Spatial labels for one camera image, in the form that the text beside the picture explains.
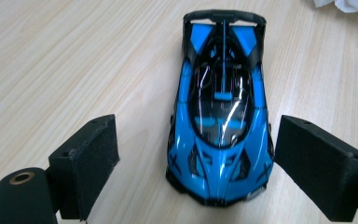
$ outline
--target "blue car body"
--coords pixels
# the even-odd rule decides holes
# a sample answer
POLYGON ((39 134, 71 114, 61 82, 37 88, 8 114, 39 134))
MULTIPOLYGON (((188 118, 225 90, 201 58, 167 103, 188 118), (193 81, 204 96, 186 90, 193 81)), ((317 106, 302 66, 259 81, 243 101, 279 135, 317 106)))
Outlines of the blue car body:
POLYGON ((184 16, 166 177, 201 203, 248 199, 269 180, 274 153, 262 70, 265 25, 258 15, 232 10, 184 16), (199 20, 212 23, 193 22, 199 20))

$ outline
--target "light wooden surface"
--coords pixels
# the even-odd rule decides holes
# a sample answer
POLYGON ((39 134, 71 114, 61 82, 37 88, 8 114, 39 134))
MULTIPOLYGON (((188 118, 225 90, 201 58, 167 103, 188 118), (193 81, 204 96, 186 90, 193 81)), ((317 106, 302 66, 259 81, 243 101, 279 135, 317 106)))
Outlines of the light wooden surface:
POLYGON ((274 142, 287 114, 358 148, 358 14, 308 0, 0 1, 0 179, 47 168, 82 125, 114 113, 121 161, 89 223, 329 223, 278 165, 262 195, 226 209, 201 206, 165 180, 182 18, 206 8, 267 19, 274 142))

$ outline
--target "car spoiler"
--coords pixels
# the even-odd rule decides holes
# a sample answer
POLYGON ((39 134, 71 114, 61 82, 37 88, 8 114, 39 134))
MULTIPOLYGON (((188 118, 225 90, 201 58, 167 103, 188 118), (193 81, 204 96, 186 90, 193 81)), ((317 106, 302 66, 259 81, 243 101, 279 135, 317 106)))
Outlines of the car spoiler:
POLYGON ((254 14, 252 12, 243 12, 238 10, 202 10, 194 11, 188 14, 185 14, 183 17, 184 22, 190 22, 195 20, 210 20, 213 22, 223 22, 234 23, 236 21, 248 21, 256 23, 258 26, 265 26, 266 20, 264 17, 254 14))

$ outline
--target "black mount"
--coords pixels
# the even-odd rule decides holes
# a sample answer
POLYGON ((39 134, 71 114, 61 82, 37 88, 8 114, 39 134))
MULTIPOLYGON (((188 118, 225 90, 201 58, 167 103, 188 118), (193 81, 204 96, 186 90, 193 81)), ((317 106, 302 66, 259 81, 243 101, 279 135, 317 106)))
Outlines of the black mount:
POLYGON ((303 119, 282 116, 275 162, 331 221, 358 208, 358 149, 303 119))
POLYGON ((86 220, 119 160, 115 116, 93 119, 49 157, 49 168, 26 168, 0 181, 0 223, 86 220))

